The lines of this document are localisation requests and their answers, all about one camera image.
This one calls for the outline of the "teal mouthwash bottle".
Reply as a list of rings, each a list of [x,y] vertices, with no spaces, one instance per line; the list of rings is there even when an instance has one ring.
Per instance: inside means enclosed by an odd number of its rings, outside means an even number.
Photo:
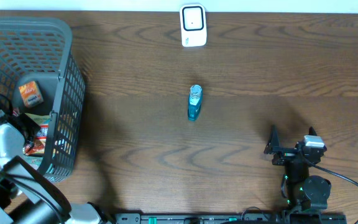
[[[201,111],[201,104],[203,100],[203,89],[200,85],[193,85],[190,87],[188,97],[188,119],[196,121]]]

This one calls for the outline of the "yellow snack bag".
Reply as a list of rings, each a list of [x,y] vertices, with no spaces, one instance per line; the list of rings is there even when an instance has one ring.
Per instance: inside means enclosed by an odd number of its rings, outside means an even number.
[[[47,132],[50,122],[49,115],[36,115],[26,113],[26,115],[31,118],[36,124],[40,126],[40,130],[35,135],[34,145],[31,147],[27,145],[24,148],[24,154],[27,156],[41,156],[45,152],[45,145],[47,140]]]

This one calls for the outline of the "orange small box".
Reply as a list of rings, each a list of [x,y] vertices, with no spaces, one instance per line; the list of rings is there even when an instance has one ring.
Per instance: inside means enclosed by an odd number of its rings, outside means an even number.
[[[19,93],[26,108],[33,108],[44,102],[44,98],[36,81],[19,86]]]

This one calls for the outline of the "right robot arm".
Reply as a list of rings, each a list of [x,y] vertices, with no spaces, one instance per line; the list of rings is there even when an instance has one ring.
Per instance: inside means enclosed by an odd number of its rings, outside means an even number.
[[[295,212],[320,212],[327,209],[331,183],[309,172],[310,167],[321,162],[326,151],[323,139],[312,127],[295,146],[283,147],[276,127],[272,126],[264,154],[273,155],[273,165],[284,166],[282,195],[289,199],[289,206]]]

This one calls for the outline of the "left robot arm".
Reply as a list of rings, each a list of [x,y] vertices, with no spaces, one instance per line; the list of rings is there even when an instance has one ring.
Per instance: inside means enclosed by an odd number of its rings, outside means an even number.
[[[115,223],[93,203],[70,203],[56,186],[25,161],[40,126],[16,116],[0,94],[0,223]]]

